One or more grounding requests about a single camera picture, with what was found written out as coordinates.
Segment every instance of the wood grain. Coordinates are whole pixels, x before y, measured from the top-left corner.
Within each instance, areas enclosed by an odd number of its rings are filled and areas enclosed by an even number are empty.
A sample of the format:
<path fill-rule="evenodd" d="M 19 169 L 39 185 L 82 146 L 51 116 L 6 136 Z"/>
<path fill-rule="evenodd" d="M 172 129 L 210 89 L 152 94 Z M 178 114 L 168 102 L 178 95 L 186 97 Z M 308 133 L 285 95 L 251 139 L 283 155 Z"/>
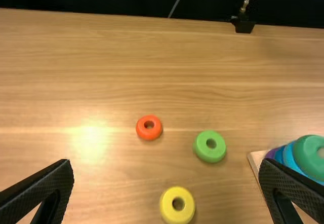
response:
<path fill-rule="evenodd" d="M 0 190 L 70 159 L 63 223 L 162 223 L 173 185 L 194 223 L 272 223 L 247 153 L 322 133 L 324 30 L 1 9 L 0 34 Z M 156 142 L 136 136 L 146 114 Z M 192 153 L 205 129 L 219 164 Z"/>

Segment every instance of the blue ring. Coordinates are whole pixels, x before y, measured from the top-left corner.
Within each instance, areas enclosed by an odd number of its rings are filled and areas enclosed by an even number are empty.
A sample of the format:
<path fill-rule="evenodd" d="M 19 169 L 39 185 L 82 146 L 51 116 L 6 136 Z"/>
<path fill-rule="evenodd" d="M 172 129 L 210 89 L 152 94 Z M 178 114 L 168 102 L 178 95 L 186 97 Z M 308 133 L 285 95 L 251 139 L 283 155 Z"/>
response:
<path fill-rule="evenodd" d="M 312 179 L 315 182 L 318 182 L 321 185 L 324 185 L 324 181 L 318 181 L 316 179 L 313 179 L 312 177 L 309 177 L 307 174 L 305 174 L 297 165 L 295 162 L 294 156 L 293 156 L 293 146 L 294 146 L 295 141 L 291 142 L 290 144 L 286 145 L 285 149 L 283 150 L 282 153 L 282 158 L 283 158 L 283 163 L 293 169 L 294 171 Z"/>
<path fill-rule="evenodd" d="M 284 159 L 282 158 L 282 153 L 284 152 L 285 147 L 286 146 L 283 145 L 282 147 L 278 148 L 274 154 L 274 159 L 283 165 L 284 165 Z"/>

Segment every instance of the yellow ring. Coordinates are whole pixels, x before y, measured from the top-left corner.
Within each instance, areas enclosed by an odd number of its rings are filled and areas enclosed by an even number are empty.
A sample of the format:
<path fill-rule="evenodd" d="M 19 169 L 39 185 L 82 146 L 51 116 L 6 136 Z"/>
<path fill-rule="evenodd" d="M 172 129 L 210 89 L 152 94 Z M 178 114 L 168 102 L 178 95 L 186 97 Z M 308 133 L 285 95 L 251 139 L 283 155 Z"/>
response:
<path fill-rule="evenodd" d="M 173 201 L 180 198 L 183 203 L 182 210 L 173 207 Z M 195 203 L 191 193 L 183 187 L 171 187 L 160 197 L 160 212 L 168 224 L 187 224 L 193 218 Z"/>

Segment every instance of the purple ring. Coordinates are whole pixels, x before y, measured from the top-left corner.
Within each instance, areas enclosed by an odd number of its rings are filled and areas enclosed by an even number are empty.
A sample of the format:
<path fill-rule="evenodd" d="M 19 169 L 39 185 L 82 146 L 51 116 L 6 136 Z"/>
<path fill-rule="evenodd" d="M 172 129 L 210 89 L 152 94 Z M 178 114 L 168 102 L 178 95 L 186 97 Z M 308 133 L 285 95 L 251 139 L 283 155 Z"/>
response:
<path fill-rule="evenodd" d="M 264 158 L 271 158 L 271 159 L 274 159 L 274 154 L 275 152 L 277 151 L 278 148 L 275 148 L 275 149 L 272 149 L 270 151 L 268 151 L 268 153 L 265 155 Z"/>

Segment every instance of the wooden base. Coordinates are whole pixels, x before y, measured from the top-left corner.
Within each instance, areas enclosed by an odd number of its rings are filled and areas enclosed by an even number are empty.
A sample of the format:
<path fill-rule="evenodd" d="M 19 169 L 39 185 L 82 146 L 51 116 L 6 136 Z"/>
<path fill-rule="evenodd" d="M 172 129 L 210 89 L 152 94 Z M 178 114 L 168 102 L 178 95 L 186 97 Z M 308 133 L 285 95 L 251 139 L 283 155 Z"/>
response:
<path fill-rule="evenodd" d="M 248 153 L 248 160 L 259 186 L 260 183 L 259 183 L 258 175 L 259 175 L 260 165 L 268 151 L 269 150 Z"/>

